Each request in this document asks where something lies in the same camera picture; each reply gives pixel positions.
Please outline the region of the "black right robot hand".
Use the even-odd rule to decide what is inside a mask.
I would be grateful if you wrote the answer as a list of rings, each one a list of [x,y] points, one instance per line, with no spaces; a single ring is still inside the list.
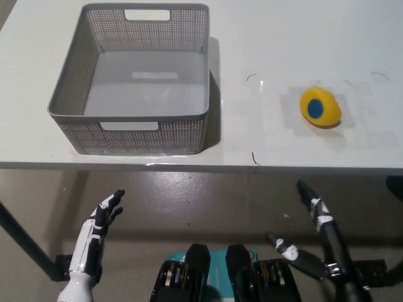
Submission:
[[[294,244],[286,243],[279,235],[267,233],[268,242],[274,246],[285,262],[316,280],[333,275],[355,276],[353,261],[329,208],[305,182],[297,181],[296,187],[300,200],[307,207],[315,229],[320,235],[324,258],[320,259]]]

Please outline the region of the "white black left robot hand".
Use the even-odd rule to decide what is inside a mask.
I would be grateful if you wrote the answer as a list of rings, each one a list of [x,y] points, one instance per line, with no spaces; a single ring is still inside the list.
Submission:
[[[118,205],[124,194],[123,189],[118,189],[100,202],[82,224],[69,273],[85,273],[95,279],[99,276],[105,237],[114,219],[123,211]]]

